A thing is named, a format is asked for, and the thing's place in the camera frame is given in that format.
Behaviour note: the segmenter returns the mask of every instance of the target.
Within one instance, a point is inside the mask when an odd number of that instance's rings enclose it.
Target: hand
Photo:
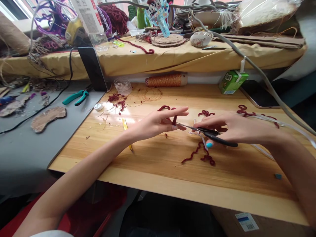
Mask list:
[[[228,126],[228,129],[222,128],[222,126],[225,125]],[[194,127],[204,127],[224,132],[217,137],[234,143],[268,145],[279,141],[280,136],[288,136],[288,134],[276,129],[274,126],[269,126],[263,122],[253,121],[232,113],[205,117],[201,122],[196,123]],[[211,148],[213,144],[214,141],[212,140],[206,142],[209,148]]]
[[[177,125],[173,126],[172,122],[166,118],[174,116],[187,116],[189,107],[182,107],[174,110],[154,111],[136,123],[134,126],[126,130],[135,140],[145,140],[157,136],[163,132],[177,130],[186,130],[185,127]]]

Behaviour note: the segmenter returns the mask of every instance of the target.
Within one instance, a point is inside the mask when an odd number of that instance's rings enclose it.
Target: gray table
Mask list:
[[[42,192],[55,181],[47,171],[48,165],[81,125],[89,114],[89,110],[100,100],[104,92],[89,92],[90,95],[78,107],[74,105],[78,99],[68,105],[63,105],[62,101],[69,95],[84,89],[89,83],[89,81],[72,82],[70,87],[50,107],[45,109],[65,106],[67,117],[50,123],[43,133],[36,134],[32,130],[31,118],[14,131],[0,135],[0,195],[8,198]],[[58,93],[49,93],[50,101]],[[14,94],[19,94],[19,91],[13,91],[9,95]],[[42,107],[41,96],[36,93],[36,96],[26,103],[24,112],[20,115],[0,118],[0,132],[14,127]]]

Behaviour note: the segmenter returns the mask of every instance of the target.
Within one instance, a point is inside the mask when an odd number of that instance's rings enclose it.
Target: pencil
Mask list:
[[[123,118],[122,120],[123,120],[123,127],[124,127],[124,130],[127,130],[128,127],[127,127],[126,120],[125,120],[124,118]],[[130,148],[130,150],[132,151],[132,153],[134,153],[133,148],[132,148],[132,145],[129,145],[128,147]]]

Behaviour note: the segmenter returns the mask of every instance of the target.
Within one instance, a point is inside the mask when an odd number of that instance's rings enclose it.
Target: juice box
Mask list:
[[[249,77],[248,73],[240,73],[238,70],[230,70],[219,84],[222,94],[234,94],[235,91]]]

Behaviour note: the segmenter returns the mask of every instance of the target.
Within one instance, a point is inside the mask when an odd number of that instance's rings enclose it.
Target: smartphone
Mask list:
[[[246,80],[240,87],[240,90],[251,101],[251,103],[260,109],[278,109],[280,108],[274,97],[254,80]]]
[[[109,91],[111,89],[112,82],[110,80],[106,80],[104,77],[95,48],[80,47],[78,48],[78,52],[83,65],[86,68],[93,89],[96,91]]]

